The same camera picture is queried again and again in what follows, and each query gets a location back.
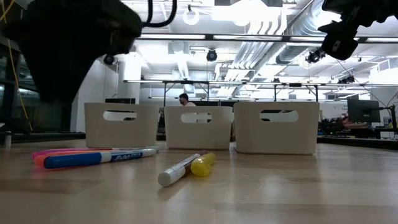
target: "cable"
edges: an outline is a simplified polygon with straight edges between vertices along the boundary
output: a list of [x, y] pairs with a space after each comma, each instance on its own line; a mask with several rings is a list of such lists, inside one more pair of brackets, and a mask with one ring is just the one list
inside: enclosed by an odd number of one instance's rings
[[[343, 67], [344, 70], [346, 70], [346, 72], [347, 72], [348, 74], [350, 74], [350, 72], [347, 70], [347, 68], [344, 67], [344, 65], [341, 64], [341, 62], [340, 62], [339, 60], [337, 60], [337, 62]], [[354, 77], [354, 80], [355, 80], [356, 82], [358, 82], [359, 84], [362, 85], [362, 83], [360, 83], [355, 77]], [[366, 91], [368, 91], [368, 93], [369, 93], [370, 95], [372, 95], [375, 99], [377, 99], [378, 102], [380, 102], [385, 108], [388, 108], [388, 106], [386, 106], [381, 100], [379, 100], [379, 98], [377, 98], [373, 93], [371, 93], [370, 90], [368, 90], [365, 86], [362, 86], [362, 87], [363, 87]], [[387, 112], [388, 112], [388, 114], [389, 114], [389, 116], [390, 116], [390, 118], [391, 118], [391, 121], [392, 121], [392, 116], [391, 116], [390, 110], [387, 109]]]
[[[8, 11], [10, 10], [10, 8], [12, 7], [12, 5], [14, 3], [15, 3], [15, 0], [12, 0], [10, 2], [10, 5], [8, 6], [7, 10], [5, 10], [5, 8], [4, 8], [4, 0], [2, 0], [2, 16], [0, 17], [0, 22], [4, 19], [4, 23], [7, 24], [6, 15], [7, 15]], [[9, 53], [10, 53], [12, 71], [14, 72], [15, 85], [17, 87], [17, 94], [19, 95], [19, 99], [21, 101], [21, 106], [22, 106], [22, 109], [24, 110], [25, 118], [26, 118], [27, 122], [29, 123], [30, 131], [33, 131], [32, 124], [30, 123], [29, 117], [28, 117], [27, 112], [26, 112], [24, 100], [22, 99], [21, 93], [19, 91], [19, 82], [18, 82], [17, 71], [16, 71], [15, 64], [14, 64], [14, 59], [12, 57], [11, 43], [10, 43], [9, 39], [7, 39], [7, 41], [8, 41], [8, 50], [9, 50]]]
[[396, 93], [394, 94], [394, 96], [392, 96], [392, 98], [390, 99], [390, 101], [388, 101], [387, 106], [390, 105], [391, 101], [397, 96], [397, 94], [398, 94], [398, 92], [396, 92]]
[[148, 0], [148, 18], [147, 18], [147, 22], [143, 22], [142, 26], [148, 26], [148, 24], [150, 24], [150, 22], [152, 21], [152, 18], [154, 16], [154, 2], [153, 0]]
[[[152, 9], [151, 12], [148, 12], [148, 18], [149, 18], [149, 16], [151, 14], [153, 14], [153, 2], [152, 2], [152, 0], [148, 0], [148, 3], [150, 4], [150, 7], [148, 7], [148, 9], [150, 9], [150, 8]], [[173, 0], [172, 12], [170, 13], [170, 17], [166, 21], [158, 22], [158, 23], [144, 23], [144, 26], [152, 27], [152, 28], [161, 28], [161, 27], [167, 26], [170, 23], [172, 23], [175, 18], [175, 15], [177, 14], [177, 4], [178, 4], [177, 0]]]
[[[344, 67], [344, 65], [339, 61], [339, 60], [337, 60], [337, 62], [343, 67], [343, 69], [344, 70], [346, 70], [346, 72], [348, 73], [348, 74], [351, 74], [348, 70], [347, 70], [347, 68], [346, 67]], [[356, 82], [358, 82], [359, 84], [361, 84], [362, 85], [362, 83], [360, 83], [355, 77], [354, 77], [354, 80], [356, 81]], [[373, 93], [371, 93], [370, 92], [370, 90], [368, 90], [365, 86], [362, 86], [366, 91], [368, 91], [368, 93], [370, 94], [370, 95], [372, 95], [375, 99], [377, 99], [378, 100], [378, 102], [380, 102], [384, 107], [387, 107], [381, 100], [379, 100], [379, 98], [377, 98]]]
[[2, 16], [0, 17], [0, 22], [6, 18], [6, 15], [8, 13], [8, 11], [10, 11], [12, 5], [15, 3], [15, 0], [12, 0], [10, 2], [10, 5], [7, 7], [6, 10], [4, 10], [4, 0], [2, 0]]

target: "table surface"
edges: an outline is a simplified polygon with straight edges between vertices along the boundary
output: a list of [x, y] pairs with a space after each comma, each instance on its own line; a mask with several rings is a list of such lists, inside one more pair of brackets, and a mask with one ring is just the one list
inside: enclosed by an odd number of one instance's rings
[[189, 175], [165, 189], [158, 174], [194, 151], [57, 171], [32, 162], [32, 151], [84, 145], [1, 149], [0, 223], [398, 223], [394, 151], [319, 144], [314, 156], [265, 156], [231, 148], [215, 152], [209, 177]]

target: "white marker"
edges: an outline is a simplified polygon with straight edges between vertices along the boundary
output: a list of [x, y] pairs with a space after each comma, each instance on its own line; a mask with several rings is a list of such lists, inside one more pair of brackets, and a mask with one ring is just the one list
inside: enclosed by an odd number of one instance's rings
[[183, 177], [185, 174], [188, 174], [191, 171], [192, 161], [194, 161], [196, 158], [204, 154], [207, 154], [207, 151], [200, 151], [199, 153], [196, 153], [184, 159], [178, 164], [175, 164], [171, 168], [168, 168], [167, 170], [159, 174], [157, 181], [163, 187], [168, 187], [172, 185], [173, 183], [178, 181], [181, 177]]

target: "man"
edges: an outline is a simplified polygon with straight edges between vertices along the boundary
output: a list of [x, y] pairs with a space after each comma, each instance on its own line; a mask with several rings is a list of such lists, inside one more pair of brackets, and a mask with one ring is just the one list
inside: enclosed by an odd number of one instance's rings
[[188, 101], [189, 97], [186, 93], [180, 95], [180, 103], [182, 106], [196, 106], [194, 103]]

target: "black cable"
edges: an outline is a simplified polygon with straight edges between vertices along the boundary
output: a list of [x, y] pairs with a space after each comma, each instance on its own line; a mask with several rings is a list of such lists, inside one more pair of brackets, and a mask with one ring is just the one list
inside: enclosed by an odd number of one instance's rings
[[[177, 4], [178, 4], [177, 0], [173, 0], [172, 12], [170, 13], [169, 18], [166, 21], [158, 22], [158, 23], [145, 23], [144, 26], [152, 27], [152, 28], [161, 28], [161, 27], [167, 26], [170, 23], [172, 23], [174, 18], [175, 18], [175, 16], [176, 16], [176, 14], [177, 14]], [[153, 4], [151, 4], [151, 5], [152, 5], [152, 12], [149, 12], [148, 17], [149, 17], [150, 14], [153, 14]]]
[[[346, 72], [347, 72], [348, 74], [350, 74], [350, 72], [347, 70], [347, 68], [344, 67], [344, 65], [343, 65], [339, 60], [337, 60], [337, 62], [343, 67], [344, 70], [346, 70]], [[360, 83], [355, 77], [354, 77], [354, 80], [355, 80], [356, 82], [358, 82], [359, 84], [362, 85], [362, 83]], [[368, 90], [365, 86], [362, 86], [362, 87], [363, 87], [366, 91], [368, 91], [368, 93], [369, 93], [370, 95], [372, 95], [375, 99], [377, 99], [378, 102], [380, 102], [384, 107], [387, 107], [381, 100], [379, 100], [379, 98], [377, 98], [373, 93], [371, 93], [370, 90]]]
[[390, 101], [388, 101], [388, 104], [387, 104], [387, 106], [389, 106], [390, 105], [390, 103], [391, 103], [391, 101], [396, 97], [396, 95], [398, 94], [398, 92], [396, 92], [395, 94], [394, 94], [394, 96], [392, 96], [392, 98], [391, 98], [391, 100]]
[[148, 26], [148, 24], [150, 24], [150, 22], [152, 21], [152, 18], [154, 16], [154, 2], [153, 0], [148, 0], [148, 18], [147, 18], [147, 22], [143, 22], [142, 26]]

